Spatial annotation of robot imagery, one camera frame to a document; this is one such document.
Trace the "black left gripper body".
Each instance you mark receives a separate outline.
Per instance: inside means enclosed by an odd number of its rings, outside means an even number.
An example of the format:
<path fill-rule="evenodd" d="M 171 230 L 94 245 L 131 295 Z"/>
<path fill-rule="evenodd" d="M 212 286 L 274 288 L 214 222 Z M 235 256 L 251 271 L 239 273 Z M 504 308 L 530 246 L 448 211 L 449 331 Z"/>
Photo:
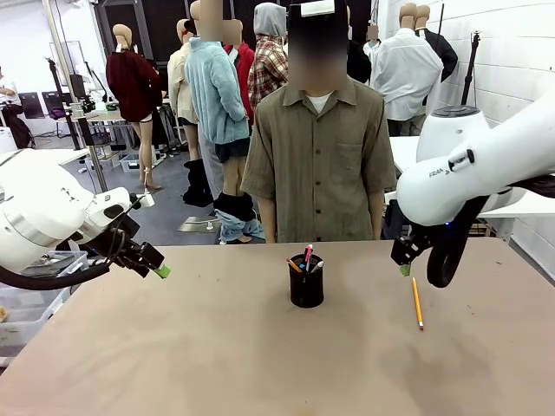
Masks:
<path fill-rule="evenodd" d="M 151 271 L 149 265 L 165 263 L 165 257 L 149 242 L 138 244 L 133 240 L 139 228 L 138 223 L 122 214 L 92 240 L 92 250 L 107 263 L 115 263 L 146 277 Z"/>

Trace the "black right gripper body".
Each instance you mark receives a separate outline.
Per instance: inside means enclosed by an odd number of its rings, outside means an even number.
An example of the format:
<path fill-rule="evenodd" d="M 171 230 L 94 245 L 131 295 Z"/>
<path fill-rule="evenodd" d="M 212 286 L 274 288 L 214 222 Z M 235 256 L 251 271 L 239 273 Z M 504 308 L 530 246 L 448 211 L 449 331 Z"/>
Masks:
<path fill-rule="evenodd" d="M 412 232 L 395 239 L 391 259 L 399 266 L 411 264 L 424 250 L 433 246 L 433 238 L 424 232 Z"/>

